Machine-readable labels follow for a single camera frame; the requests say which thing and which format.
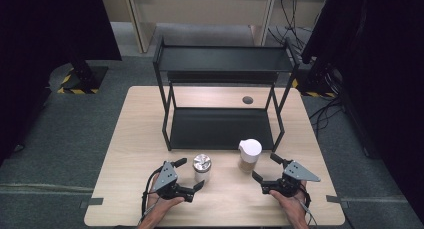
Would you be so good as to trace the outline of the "glass jar with silver lid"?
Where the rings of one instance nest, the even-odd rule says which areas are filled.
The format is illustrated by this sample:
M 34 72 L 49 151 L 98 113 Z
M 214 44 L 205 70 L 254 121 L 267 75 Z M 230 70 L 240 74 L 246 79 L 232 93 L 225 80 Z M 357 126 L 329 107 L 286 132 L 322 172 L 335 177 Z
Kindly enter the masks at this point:
M 210 177 L 212 160 L 206 154 L 198 154 L 193 159 L 194 178 L 196 182 L 208 181 Z

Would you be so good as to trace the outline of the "person's right hand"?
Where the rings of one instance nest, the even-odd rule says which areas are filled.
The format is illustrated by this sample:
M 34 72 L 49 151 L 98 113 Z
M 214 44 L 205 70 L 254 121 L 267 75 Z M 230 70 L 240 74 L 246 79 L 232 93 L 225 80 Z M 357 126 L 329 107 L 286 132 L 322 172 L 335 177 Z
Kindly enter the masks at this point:
M 281 193 L 275 190 L 270 191 L 270 195 L 273 196 L 279 203 L 283 212 L 286 214 L 287 219 L 292 224 L 305 224 L 305 209 L 301 206 L 302 203 L 306 202 L 306 196 L 303 192 L 298 192 L 293 197 L 285 197 Z

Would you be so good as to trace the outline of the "beige wooden partition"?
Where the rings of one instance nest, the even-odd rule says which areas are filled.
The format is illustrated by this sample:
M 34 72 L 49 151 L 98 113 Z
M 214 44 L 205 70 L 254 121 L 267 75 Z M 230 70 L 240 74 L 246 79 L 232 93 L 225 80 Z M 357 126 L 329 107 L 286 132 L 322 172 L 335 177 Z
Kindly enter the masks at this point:
M 147 56 L 163 36 L 174 45 L 264 46 L 270 27 L 294 18 L 314 27 L 325 0 L 103 0 L 121 53 Z

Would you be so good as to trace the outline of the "person's left hand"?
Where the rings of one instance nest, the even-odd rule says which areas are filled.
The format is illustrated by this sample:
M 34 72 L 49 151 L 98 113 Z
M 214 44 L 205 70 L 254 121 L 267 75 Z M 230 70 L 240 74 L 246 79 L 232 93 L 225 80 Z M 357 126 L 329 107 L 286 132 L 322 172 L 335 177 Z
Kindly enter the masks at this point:
M 174 206 L 184 202 L 183 197 L 176 197 L 173 199 L 163 199 L 156 192 L 153 191 L 153 188 L 149 189 L 147 207 L 149 212 L 147 213 L 147 218 L 149 219 L 161 219 L 167 212 Z

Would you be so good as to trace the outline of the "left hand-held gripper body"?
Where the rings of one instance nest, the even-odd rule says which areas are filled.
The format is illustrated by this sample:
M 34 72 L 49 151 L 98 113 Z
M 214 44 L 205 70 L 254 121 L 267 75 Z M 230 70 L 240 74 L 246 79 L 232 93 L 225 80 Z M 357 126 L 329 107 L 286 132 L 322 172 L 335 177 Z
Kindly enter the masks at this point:
M 182 187 L 177 183 L 178 174 L 175 169 L 171 162 L 165 161 L 156 182 L 153 184 L 153 191 L 166 200 L 183 197 L 185 202 L 191 203 L 195 191 L 193 188 Z

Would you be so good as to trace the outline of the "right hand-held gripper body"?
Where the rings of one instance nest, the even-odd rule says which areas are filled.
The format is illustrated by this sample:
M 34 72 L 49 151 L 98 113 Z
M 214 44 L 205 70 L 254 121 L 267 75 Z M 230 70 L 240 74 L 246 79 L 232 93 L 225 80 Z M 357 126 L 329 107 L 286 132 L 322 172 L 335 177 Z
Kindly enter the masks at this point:
M 300 190 L 302 181 L 321 181 L 317 175 L 297 161 L 282 159 L 279 164 L 283 165 L 282 176 L 275 181 L 261 181 L 263 194 L 268 194 L 271 190 L 274 190 L 285 197 L 293 197 Z

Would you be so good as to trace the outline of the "grey floor tape strip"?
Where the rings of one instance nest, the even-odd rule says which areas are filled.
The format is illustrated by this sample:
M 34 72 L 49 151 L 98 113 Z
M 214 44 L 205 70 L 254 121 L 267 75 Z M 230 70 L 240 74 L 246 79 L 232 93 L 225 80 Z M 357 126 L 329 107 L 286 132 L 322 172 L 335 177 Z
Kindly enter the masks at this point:
M 342 200 L 340 197 L 326 195 L 327 202 L 340 204 L 342 208 L 349 208 L 349 203 Z
M 91 205 L 102 205 L 104 198 L 90 198 L 87 201 L 81 201 L 79 208 L 86 209 Z

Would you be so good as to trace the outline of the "black metal shelf rack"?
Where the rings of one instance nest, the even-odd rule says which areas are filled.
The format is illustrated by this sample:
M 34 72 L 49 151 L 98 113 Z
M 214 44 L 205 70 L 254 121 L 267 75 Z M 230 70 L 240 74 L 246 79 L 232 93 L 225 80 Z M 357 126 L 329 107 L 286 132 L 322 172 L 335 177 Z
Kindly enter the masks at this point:
M 288 38 L 281 47 L 170 45 L 160 39 L 153 67 L 167 148 L 233 150 L 252 138 L 274 152 L 285 133 L 281 112 L 299 65 Z M 181 106 L 176 84 L 263 85 L 269 94 L 262 107 Z

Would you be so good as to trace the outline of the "black stand base with striped tape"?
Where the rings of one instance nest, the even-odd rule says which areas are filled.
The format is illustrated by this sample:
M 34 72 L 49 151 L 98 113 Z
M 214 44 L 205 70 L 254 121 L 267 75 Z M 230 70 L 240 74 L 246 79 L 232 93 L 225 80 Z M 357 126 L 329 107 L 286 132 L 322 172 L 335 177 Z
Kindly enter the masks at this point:
M 106 75 L 106 66 L 90 66 L 87 72 L 71 68 L 58 89 L 62 94 L 96 94 Z
M 309 78 L 310 70 L 309 64 L 301 64 L 293 81 L 293 86 L 304 96 L 335 97 L 336 94 L 324 79 L 313 81 Z

